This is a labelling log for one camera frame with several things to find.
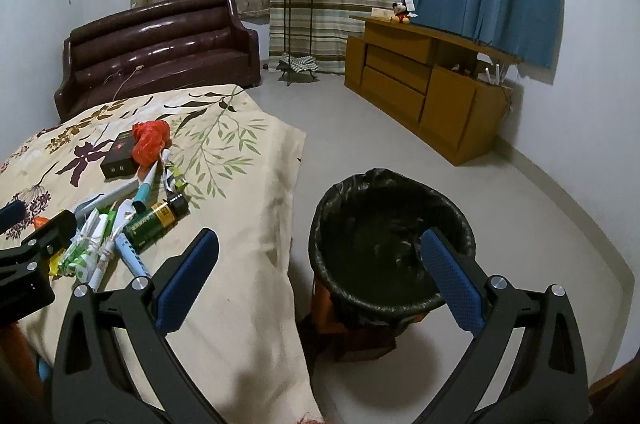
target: small box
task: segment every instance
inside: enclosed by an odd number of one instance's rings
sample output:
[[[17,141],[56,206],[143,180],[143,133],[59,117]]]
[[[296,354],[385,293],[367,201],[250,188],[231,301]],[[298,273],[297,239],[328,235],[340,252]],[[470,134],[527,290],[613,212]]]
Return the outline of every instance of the small box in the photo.
[[[376,7],[371,7],[371,17],[382,20],[390,20],[393,16],[395,16],[393,10],[388,9],[379,9]]]
[[[120,133],[113,141],[107,156],[100,164],[106,179],[129,177],[138,170],[138,163],[131,156],[136,140],[131,131]]]

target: black garbage bag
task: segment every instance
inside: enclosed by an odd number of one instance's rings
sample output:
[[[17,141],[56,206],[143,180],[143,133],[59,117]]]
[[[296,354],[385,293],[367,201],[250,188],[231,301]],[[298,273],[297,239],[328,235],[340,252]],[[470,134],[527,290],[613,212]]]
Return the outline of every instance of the black garbage bag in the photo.
[[[459,253],[476,255],[471,227],[449,198],[389,169],[354,175],[324,194],[309,258],[345,325],[405,327],[444,304],[419,257],[420,237],[430,227]]]

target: mickey mouse plush toy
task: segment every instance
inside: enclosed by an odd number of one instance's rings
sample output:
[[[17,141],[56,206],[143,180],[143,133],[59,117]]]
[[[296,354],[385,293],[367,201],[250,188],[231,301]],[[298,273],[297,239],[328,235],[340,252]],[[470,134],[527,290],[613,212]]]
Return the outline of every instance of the mickey mouse plush toy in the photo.
[[[407,9],[407,6],[402,1],[394,3],[393,9],[395,16],[391,18],[392,21],[408,25],[411,22],[411,18],[417,17],[416,14]]]

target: tile floor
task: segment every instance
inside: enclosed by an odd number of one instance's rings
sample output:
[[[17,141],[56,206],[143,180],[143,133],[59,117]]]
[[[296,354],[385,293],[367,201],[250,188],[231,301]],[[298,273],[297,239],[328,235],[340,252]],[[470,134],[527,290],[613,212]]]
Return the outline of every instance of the tile floor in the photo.
[[[344,87],[320,75],[312,84],[277,81],[265,73],[249,94],[263,110],[306,132],[294,197],[289,277],[296,312],[309,311],[312,271],[308,229],[316,204],[335,182],[374,167],[393,169],[436,188],[465,213],[476,235],[477,260],[516,287],[544,291],[564,285],[580,327],[590,380],[620,307],[622,289],[577,227],[517,169],[491,153],[453,167],[414,134]],[[480,407],[495,401],[522,331],[514,332]],[[449,377],[470,334],[445,308],[398,339],[398,349],[372,362],[319,360],[312,379],[322,411],[333,424],[411,423]]]

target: floral bedsheet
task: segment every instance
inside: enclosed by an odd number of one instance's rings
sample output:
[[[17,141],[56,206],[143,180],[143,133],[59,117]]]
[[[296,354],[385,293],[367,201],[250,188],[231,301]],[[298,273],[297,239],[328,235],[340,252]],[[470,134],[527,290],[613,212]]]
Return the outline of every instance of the floral bedsheet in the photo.
[[[190,183],[190,214],[141,258],[151,273],[180,254],[202,227],[216,231],[218,264],[182,328],[167,338],[200,391],[230,424],[320,419],[294,321],[287,278],[292,195],[305,135],[261,111],[238,86],[173,90],[94,107],[28,139],[0,166],[0,205],[27,204],[27,218],[0,236],[15,247],[35,216],[53,217],[116,183],[100,161],[135,122],[165,119],[171,159]],[[152,197],[164,197],[156,181]],[[132,276],[117,260],[106,288]],[[56,300],[20,321],[30,343],[52,362],[72,279],[53,282]],[[132,378],[150,404],[154,392],[119,339]]]

